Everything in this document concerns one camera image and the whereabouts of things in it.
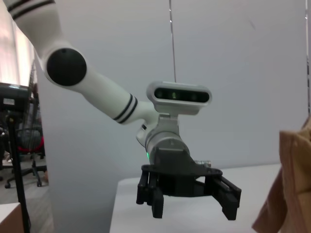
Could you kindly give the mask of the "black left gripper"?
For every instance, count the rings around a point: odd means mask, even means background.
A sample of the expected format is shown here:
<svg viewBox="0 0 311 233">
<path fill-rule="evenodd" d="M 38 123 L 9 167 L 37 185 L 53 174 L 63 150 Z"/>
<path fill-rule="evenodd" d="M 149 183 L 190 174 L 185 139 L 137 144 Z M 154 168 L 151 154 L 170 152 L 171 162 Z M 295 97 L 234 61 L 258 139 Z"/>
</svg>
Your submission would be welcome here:
<svg viewBox="0 0 311 233">
<path fill-rule="evenodd" d="M 157 147 L 152 165 L 143 165 L 136 204 L 151 206 L 153 218 L 162 218 L 164 197 L 212 196 L 228 220 L 236 220 L 242 190 L 216 168 L 197 164 L 186 150 Z"/>
</svg>

